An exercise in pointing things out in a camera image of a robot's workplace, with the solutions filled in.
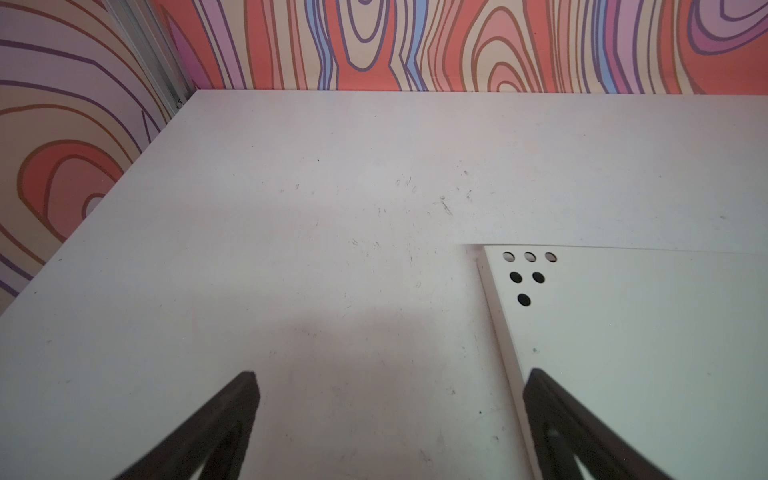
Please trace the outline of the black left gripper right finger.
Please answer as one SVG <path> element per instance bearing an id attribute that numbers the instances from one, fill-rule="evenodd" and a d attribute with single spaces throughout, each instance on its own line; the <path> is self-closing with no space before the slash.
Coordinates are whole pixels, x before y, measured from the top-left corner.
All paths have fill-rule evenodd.
<path id="1" fill-rule="evenodd" d="M 535 458 L 544 479 L 667 479 L 544 370 L 523 390 Z"/>

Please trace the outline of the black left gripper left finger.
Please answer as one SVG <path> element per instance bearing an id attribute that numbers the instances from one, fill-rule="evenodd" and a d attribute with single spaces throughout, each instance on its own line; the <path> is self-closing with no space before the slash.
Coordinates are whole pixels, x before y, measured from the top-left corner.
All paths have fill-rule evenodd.
<path id="1" fill-rule="evenodd" d="M 257 378 L 243 371 L 120 479 L 237 479 L 260 402 Z"/>

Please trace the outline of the white and black file folder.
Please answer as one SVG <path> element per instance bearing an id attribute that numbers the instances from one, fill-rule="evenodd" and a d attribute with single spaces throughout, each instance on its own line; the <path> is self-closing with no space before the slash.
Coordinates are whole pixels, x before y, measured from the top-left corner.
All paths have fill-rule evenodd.
<path id="1" fill-rule="evenodd" d="M 675 479 L 766 477 L 765 255 L 486 245 L 478 268 L 527 449 L 541 369 Z"/>

